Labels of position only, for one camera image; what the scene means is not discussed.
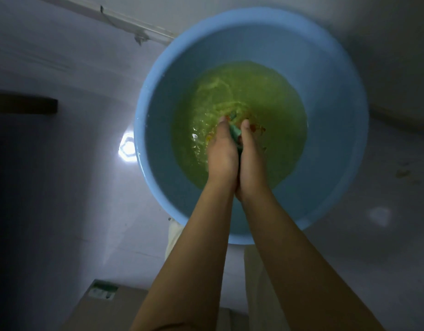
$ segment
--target floor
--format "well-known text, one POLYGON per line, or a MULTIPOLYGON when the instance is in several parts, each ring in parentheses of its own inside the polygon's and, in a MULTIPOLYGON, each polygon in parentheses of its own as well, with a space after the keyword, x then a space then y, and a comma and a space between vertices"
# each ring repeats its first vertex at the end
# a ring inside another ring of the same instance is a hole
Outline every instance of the floor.
MULTIPOLYGON (((119 155, 163 49, 0 0, 0 89, 59 100, 0 116, 0 329, 57 329, 94 278, 146 289, 163 265, 169 215, 119 155)), ((386 329, 424 330, 424 134, 371 120, 352 187, 305 233, 386 329)), ((229 246, 221 304, 245 312, 242 255, 229 246)))

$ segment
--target blue plastic basin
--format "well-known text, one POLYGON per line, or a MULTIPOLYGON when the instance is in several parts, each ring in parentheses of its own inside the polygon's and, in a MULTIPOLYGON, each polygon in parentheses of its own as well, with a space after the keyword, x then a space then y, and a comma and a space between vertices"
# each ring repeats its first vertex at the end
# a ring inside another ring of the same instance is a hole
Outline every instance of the blue plastic basin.
MULTIPOLYGON (((358 73, 342 46, 303 16, 270 8, 231 10, 205 19, 176 38, 146 78, 137 104, 137 158, 151 192, 185 225, 200 196, 176 163, 171 122, 183 92, 202 72, 251 60, 275 69, 298 91, 308 134, 295 170, 274 194, 305 229, 347 190, 365 149, 368 104, 358 73)), ((235 199, 229 243, 253 244, 235 199)))

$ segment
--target person's left hand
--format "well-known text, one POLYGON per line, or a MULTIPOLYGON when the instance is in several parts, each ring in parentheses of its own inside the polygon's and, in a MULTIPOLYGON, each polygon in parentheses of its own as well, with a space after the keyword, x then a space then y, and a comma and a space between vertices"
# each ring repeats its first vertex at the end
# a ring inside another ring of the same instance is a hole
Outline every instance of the person's left hand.
POLYGON ((215 137, 208 144, 208 182, 224 183, 236 189, 238 176, 238 151, 223 116, 216 127, 215 137))

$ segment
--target person's left arm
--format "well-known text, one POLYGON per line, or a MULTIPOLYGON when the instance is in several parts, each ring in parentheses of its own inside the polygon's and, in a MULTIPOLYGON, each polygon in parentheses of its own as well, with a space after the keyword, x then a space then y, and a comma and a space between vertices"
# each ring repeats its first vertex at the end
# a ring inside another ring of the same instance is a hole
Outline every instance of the person's left arm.
POLYGON ((130 331, 215 330, 238 173, 223 118, 208 146, 208 165, 208 182, 130 331))

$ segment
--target green water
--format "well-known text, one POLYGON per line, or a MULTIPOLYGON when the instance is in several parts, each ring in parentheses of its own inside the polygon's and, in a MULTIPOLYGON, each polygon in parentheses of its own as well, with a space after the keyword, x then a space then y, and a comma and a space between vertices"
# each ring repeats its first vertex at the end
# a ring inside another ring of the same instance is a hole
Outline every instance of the green water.
POLYGON ((264 153, 270 187, 289 175, 307 138, 307 116, 296 90, 273 69, 253 62, 216 67, 198 77, 178 104, 172 148, 187 178, 203 188, 207 142, 220 116, 240 127, 249 118, 264 153))

